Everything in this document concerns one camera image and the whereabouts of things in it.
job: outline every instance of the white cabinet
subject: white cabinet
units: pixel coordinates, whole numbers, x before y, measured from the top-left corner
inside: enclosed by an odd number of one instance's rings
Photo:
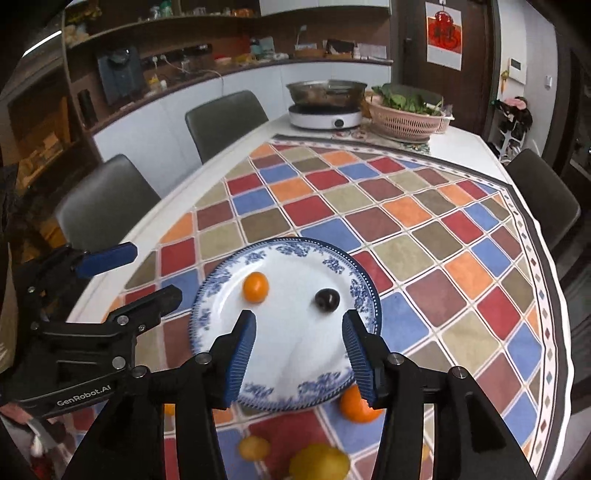
[[[334,62],[330,65],[330,78],[332,79],[363,82],[367,83],[368,88],[391,81],[391,68],[389,65],[352,62]]]
[[[185,114],[199,105],[221,97],[221,95],[222,80],[216,78],[179,90],[159,100],[163,103],[166,121],[188,165],[184,173],[185,176],[202,165],[201,157],[199,157],[199,152],[185,122]]]
[[[261,15],[271,15],[289,10],[318,7],[319,0],[259,0]]]
[[[285,113],[281,87],[281,67],[264,67],[234,73],[223,78],[223,94],[250,90],[261,103],[269,120],[275,120]]]
[[[161,100],[125,115],[94,139],[103,161],[120,153],[127,156],[161,197],[179,184],[189,167]]]

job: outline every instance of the black fruit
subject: black fruit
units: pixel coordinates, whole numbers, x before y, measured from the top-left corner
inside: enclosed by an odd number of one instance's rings
[[[314,295],[314,302],[323,312],[333,312],[339,307],[339,292],[332,288],[323,288]]]

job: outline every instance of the stainless steel pot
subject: stainless steel pot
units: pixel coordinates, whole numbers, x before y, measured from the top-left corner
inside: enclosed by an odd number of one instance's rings
[[[312,80],[290,83],[287,88],[296,105],[358,107],[367,84],[348,80]]]

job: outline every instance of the cable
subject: cable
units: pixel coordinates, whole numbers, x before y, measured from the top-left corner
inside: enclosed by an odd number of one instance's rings
[[[172,63],[170,63],[168,61],[168,59],[166,58],[166,55],[162,54],[160,55],[160,60],[164,60],[166,63],[168,63],[171,67],[176,68],[177,70],[180,70],[183,73],[195,73],[195,72],[190,72],[188,70],[182,69],[181,67],[177,67],[176,65],[173,65]],[[207,69],[199,69],[199,72],[209,72],[209,73],[214,73],[216,74],[218,77],[220,77],[220,79],[222,80],[222,96],[223,96],[223,75],[215,70],[207,70]]]

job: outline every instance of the gray chair backrest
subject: gray chair backrest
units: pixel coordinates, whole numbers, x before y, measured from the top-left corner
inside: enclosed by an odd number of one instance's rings
[[[160,197],[125,155],[100,165],[60,202],[55,216],[75,248],[117,245]]]
[[[552,250],[581,214],[577,199],[556,172],[528,148],[506,169],[539,221],[546,244]]]
[[[268,120],[249,90],[212,100],[185,114],[202,163]]]

